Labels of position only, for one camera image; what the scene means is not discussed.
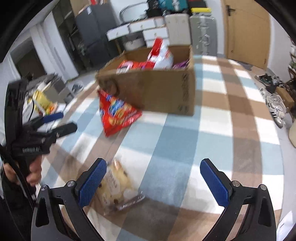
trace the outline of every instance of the blue gripper pad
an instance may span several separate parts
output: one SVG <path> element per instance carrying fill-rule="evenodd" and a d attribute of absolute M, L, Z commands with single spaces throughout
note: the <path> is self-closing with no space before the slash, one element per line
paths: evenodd
<path fill-rule="evenodd" d="M 89 205 L 106 172 L 106 161 L 98 158 L 90 169 L 83 172 L 78 178 L 75 194 L 78 198 L 78 205 L 81 208 Z"/>
<path fill-rule="evenodd" d="M 200 173 L 207 186 L 211 190 L 218 205 L 222 207 L 227 207 L 229 203 L 229 198 L 231 196 L 231 194 L 229 193 L 230 190 L 225 187 L 221 179 L 218 177 L 219 173 L 223 172 L 219 172 L 209 159 L 204 159 L 200 163 Z"/>
<path fill-rule="evenodd" d="M 56 121 L 58 119 L 62 119 L 64 117 L 64 114 L 62 112 L 54 113 L 52 115 L 46 115 L 42 118 L 43 124 Z"/>

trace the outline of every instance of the checkered carpet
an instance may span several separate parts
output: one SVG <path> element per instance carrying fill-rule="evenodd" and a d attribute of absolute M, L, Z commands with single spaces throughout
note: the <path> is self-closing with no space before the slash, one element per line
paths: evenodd
<path fill-rule="evenodd" d="M 105 240 L 202 240 L 223 211 L 200 174 L 204 158 L 244 186 L 265 184 L 276 218 L 280 216 L 283 160 L 260 92 L 235 61 L 211 56 L 194 60 L 193 117 L 143 112 L 132 126 L 106 138 L 95 83 L 66 108 L 60 123 L 74 121 L 78 130 L 58 140 L 44 158 L 42 184 L 63 186 L 98 157 L 119 157 L 134 186 L 147 197 L 110 217 L 102 215 L 98 198 L 93 198 L 85 212 Z"/>

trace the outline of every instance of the red snack bag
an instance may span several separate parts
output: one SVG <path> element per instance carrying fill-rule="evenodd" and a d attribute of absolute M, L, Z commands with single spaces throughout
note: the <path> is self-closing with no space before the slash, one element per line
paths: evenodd
<path fill-rule="evenodd" d="M 135 62 L 130 60 L 124 60 L 122 63 L 118 66 L 116 73 L 126 73 L 130 69 L 141 69 L 145 65 L 145 62 Z"/>
<path fill-rule="evenodd" d="M 100 116 L 107 137 L 131 125 L 142 116 L 142 111 L 103 90 L 98 90 L 98 96 L 100 98 Z"/>

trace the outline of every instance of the gray suitcase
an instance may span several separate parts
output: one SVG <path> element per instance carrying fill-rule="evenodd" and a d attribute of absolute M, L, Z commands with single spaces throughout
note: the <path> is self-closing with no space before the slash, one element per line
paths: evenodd
<path fill-rule="evenodd" d="M 216 19 L 210 14 L 194 14 L 189 18 L 194 54 L 217 56 Z"/>

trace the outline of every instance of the purple package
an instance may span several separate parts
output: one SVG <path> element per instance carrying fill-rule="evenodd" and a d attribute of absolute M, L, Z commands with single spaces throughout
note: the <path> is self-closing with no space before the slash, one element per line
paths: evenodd
<path fill-rule="evenodd" d="M 173 66 L 173 69 L 179 69 L 179 68 L 186 68 L 188 66 L 188 63 L 189 63 L 189 59 L 184 61 L 184 62 L 181 62 L 181 63 L 178 63 L 178 64 L 175 64 Z"/>

